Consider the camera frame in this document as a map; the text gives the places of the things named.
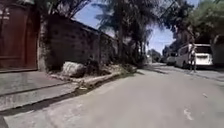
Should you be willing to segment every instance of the tree trunk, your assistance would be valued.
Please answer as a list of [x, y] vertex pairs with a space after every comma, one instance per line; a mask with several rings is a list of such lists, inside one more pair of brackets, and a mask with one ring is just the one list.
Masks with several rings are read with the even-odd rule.
[[41, 71], [50, 71], [54, 65], [52, 50], [50, 44], [50, 18], [41, 23], [39, 41], [38, 41], [38, 69]]
[[118, 57], [119, 61], [123, 63], [123, 30], [121, 25], [118, 32]]

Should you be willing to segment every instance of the sidewalk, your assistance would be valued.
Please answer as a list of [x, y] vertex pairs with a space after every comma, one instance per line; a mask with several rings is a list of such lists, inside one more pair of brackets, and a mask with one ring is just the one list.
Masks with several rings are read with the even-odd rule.
[[53, 79], [43, 72], [0, 74], [0, 111], [73, 92], [77, 84]]

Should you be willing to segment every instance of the wall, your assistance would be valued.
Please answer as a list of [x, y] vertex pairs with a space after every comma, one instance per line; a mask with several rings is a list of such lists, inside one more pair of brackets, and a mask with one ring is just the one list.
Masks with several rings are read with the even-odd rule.
[[92, 56], [100, 64], [107, 64], [115, 56], [116, 42], [108, 35], [82, 23], [52, 17], [50, 47], [54, 67], [61, 67], [65, 61], [86, 63]]
[[214, 44], [212, 46], [213, 63], [215, 66], [224, 66], [224, 44]]

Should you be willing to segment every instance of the stone wall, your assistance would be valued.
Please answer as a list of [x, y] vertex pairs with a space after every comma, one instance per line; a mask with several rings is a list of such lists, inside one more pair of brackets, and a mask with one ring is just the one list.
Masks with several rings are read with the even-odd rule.
[[52, 17], [50, 47], [54, 67], [65, 61], [86, 63], [92, 57], [107, 64], [116, 56], [116, 40], [77, 21]]

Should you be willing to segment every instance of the person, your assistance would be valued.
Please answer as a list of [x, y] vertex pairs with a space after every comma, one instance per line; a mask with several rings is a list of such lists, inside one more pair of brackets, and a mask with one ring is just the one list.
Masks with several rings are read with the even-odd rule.
[[196, 46], [195, 44], [192, 44], [191, 50], [190, 50], [190, 71], [194, 68], [194, 72], [196, 72]]

